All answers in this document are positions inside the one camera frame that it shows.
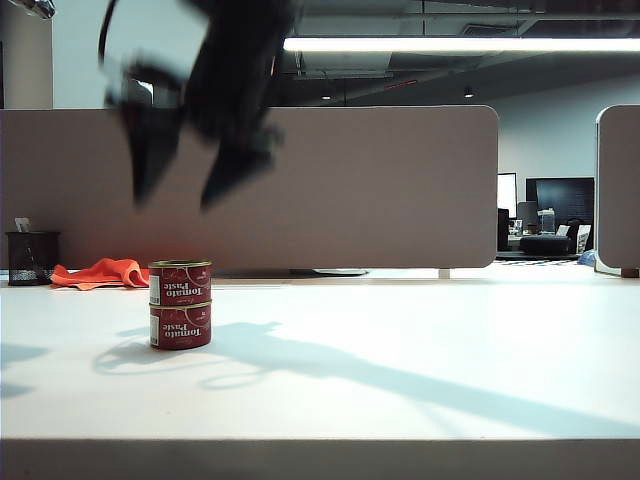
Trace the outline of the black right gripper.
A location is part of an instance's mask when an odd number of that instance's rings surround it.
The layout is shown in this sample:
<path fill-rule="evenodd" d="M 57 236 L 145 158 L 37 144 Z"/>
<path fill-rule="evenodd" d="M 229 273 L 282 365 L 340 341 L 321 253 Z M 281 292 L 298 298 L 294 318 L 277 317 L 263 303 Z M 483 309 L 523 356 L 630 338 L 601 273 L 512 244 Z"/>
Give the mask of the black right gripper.
<path fill-rule="evenodd" d="M 106 105 L 119 112 L 126 132 L 138 207 L 170 166 L 184 124 L 207 139 L 231 142 L 219 146 L 200 198 L 203 211 L 273 164 L 269 150 L 245 147 L 261 130 L 285 38 L 296 19 L 295 2 L 188 5 L 207 20 L 190 73 L 183 76 L 137 59 L 105 94 Z"/>

